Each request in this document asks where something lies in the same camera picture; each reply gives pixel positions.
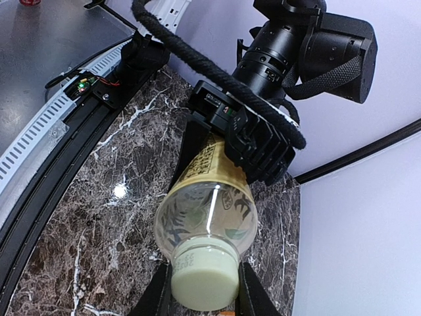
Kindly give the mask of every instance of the beige bottle label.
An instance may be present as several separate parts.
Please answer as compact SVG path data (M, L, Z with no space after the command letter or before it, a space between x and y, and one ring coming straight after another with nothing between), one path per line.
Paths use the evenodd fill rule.
M177 183L168 193L170 196L175 191L198 182L221 182L243 192L250 201L253 197L247 184L243 169L236 167L224 153L224 140L212 135L202 149L182 173Z

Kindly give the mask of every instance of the red can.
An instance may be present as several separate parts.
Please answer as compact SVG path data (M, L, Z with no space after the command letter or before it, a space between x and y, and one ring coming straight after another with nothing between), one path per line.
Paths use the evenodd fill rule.
M41 0L19 0L20 3L27 6L37 5L41 2Z

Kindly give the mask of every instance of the white wall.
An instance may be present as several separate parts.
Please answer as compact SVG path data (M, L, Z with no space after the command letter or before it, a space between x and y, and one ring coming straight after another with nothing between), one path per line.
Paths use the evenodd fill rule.
M131 0L108 4L134 21ZM364 105L321 95L296 102L308 146L290 168L298 175L337 159L421 117L421 3L413 0L328 0L328 11L371 22L380 51L372 92ZM194 0L178 35L228 72L235 68L237 38L251 42L250 28L265 18L253 0ZM192 84L200 78L180 61L171 66Z
M421 315L421 134L301 197L294 316Z

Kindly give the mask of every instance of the bottle cap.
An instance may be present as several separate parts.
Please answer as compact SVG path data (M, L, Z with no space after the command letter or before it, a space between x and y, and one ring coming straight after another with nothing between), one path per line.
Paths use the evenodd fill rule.
M172 295L185 307L215 311L237 298L239 254L229 243L192 238L176 249L172 262Z

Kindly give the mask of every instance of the brown marble countertop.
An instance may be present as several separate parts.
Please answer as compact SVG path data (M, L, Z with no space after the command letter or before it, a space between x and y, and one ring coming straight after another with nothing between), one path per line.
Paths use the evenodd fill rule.
M8 316L126 315L165 260L153 217L175 169L191 87L168 68L110 127L63 196L29 260ZM252 185L259 231L248 260L282 315L291 315L299 187ZM217 315L185 310L176 315Z

